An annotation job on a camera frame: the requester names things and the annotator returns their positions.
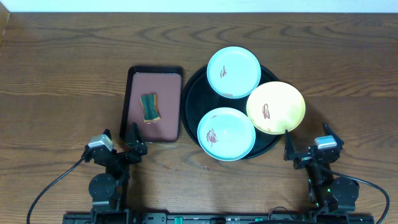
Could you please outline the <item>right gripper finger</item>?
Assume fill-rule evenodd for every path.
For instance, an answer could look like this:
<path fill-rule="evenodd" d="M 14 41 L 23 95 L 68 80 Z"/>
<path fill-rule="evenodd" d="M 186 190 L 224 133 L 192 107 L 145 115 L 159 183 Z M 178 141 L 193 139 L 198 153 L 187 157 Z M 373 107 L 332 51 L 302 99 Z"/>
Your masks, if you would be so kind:
<path fill-rule="evenodd" d="M 324 122 L 323 123 L 323 130 L 326 136 L 332 136 L 334 140 L 336 141 L 337 145 L 343 145 L 344 141 L 335 134 L 335 132 L 330 128 L 330 126 Z"/>
<path fill-rule="evenodd" d="M 285 150 L 284 150 L 284 160 L 291 161 L 295 159 L 295 148 L 290 137 L 288 130 L 285 130 Z"/>

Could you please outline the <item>green and orange sponge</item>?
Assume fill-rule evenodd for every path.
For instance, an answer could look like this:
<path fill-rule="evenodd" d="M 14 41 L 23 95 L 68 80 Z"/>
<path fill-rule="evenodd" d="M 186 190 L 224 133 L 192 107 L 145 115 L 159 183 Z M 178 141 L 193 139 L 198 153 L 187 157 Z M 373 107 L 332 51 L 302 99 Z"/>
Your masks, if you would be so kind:
<path fill-rule="evenodd" d="M 157 107 L 157 95 L 155 93 L 142 95 L 140 101 L 144 111 L 145 123 L 153 123 L 161 119 Z"/>

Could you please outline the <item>yellow plate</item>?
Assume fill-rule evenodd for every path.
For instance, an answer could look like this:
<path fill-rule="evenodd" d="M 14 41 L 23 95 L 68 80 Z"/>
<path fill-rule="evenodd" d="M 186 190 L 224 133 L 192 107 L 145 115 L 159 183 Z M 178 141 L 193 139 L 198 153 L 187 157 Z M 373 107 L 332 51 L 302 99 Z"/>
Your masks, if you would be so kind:
<path fill-rule="evenodd" d="M 285 82 L 259 85 L 246 103 L 246 113 L 253 125 L 266 134 L 284 134 L 304 119 L 305 100 L 294 86 Z"/>

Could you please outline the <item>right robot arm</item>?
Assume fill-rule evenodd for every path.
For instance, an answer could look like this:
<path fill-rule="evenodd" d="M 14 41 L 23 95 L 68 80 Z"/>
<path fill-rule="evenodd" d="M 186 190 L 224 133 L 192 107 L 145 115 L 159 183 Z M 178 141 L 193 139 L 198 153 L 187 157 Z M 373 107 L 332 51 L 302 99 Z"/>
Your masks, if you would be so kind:
<path fill-rule="evenodd" d="M 348 214 L 355 211 L 359 196 L 359 184 L 344 177 L 334 178 L 330 164 L 340 158 L 344 142 L 323 123 L 325 135 L 314 140 L 307 152 L 298 153 L 288 131 L 285 131 L 284 160 L 292 161 L 294 169 L 305 169 L 308 174 L 310 201 L 317 205 L 309 211 L 308 221 L 320 223 L 327 216 L 342 223 L 349 223 Z"/>

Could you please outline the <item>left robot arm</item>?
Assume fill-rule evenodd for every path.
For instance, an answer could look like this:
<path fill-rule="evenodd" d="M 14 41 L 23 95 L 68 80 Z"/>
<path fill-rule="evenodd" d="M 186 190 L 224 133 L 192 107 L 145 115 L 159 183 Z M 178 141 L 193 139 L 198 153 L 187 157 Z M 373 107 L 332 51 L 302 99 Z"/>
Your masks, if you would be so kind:
<path fill-rule="evenodd" d="M 118 152 L 110 130 L 105 129 L 85 146 L 81 158 L 105 167 L 105 172 L 94 176 L 88 187 L 92 197 L 88 223 L 132 223 L 133 217 L 126 207 L 129 168 L 142 162 L 142 156 L 147 154 L 147 146 L 136 123 L 132 123 L 125 142 L 129 150 Z"/>

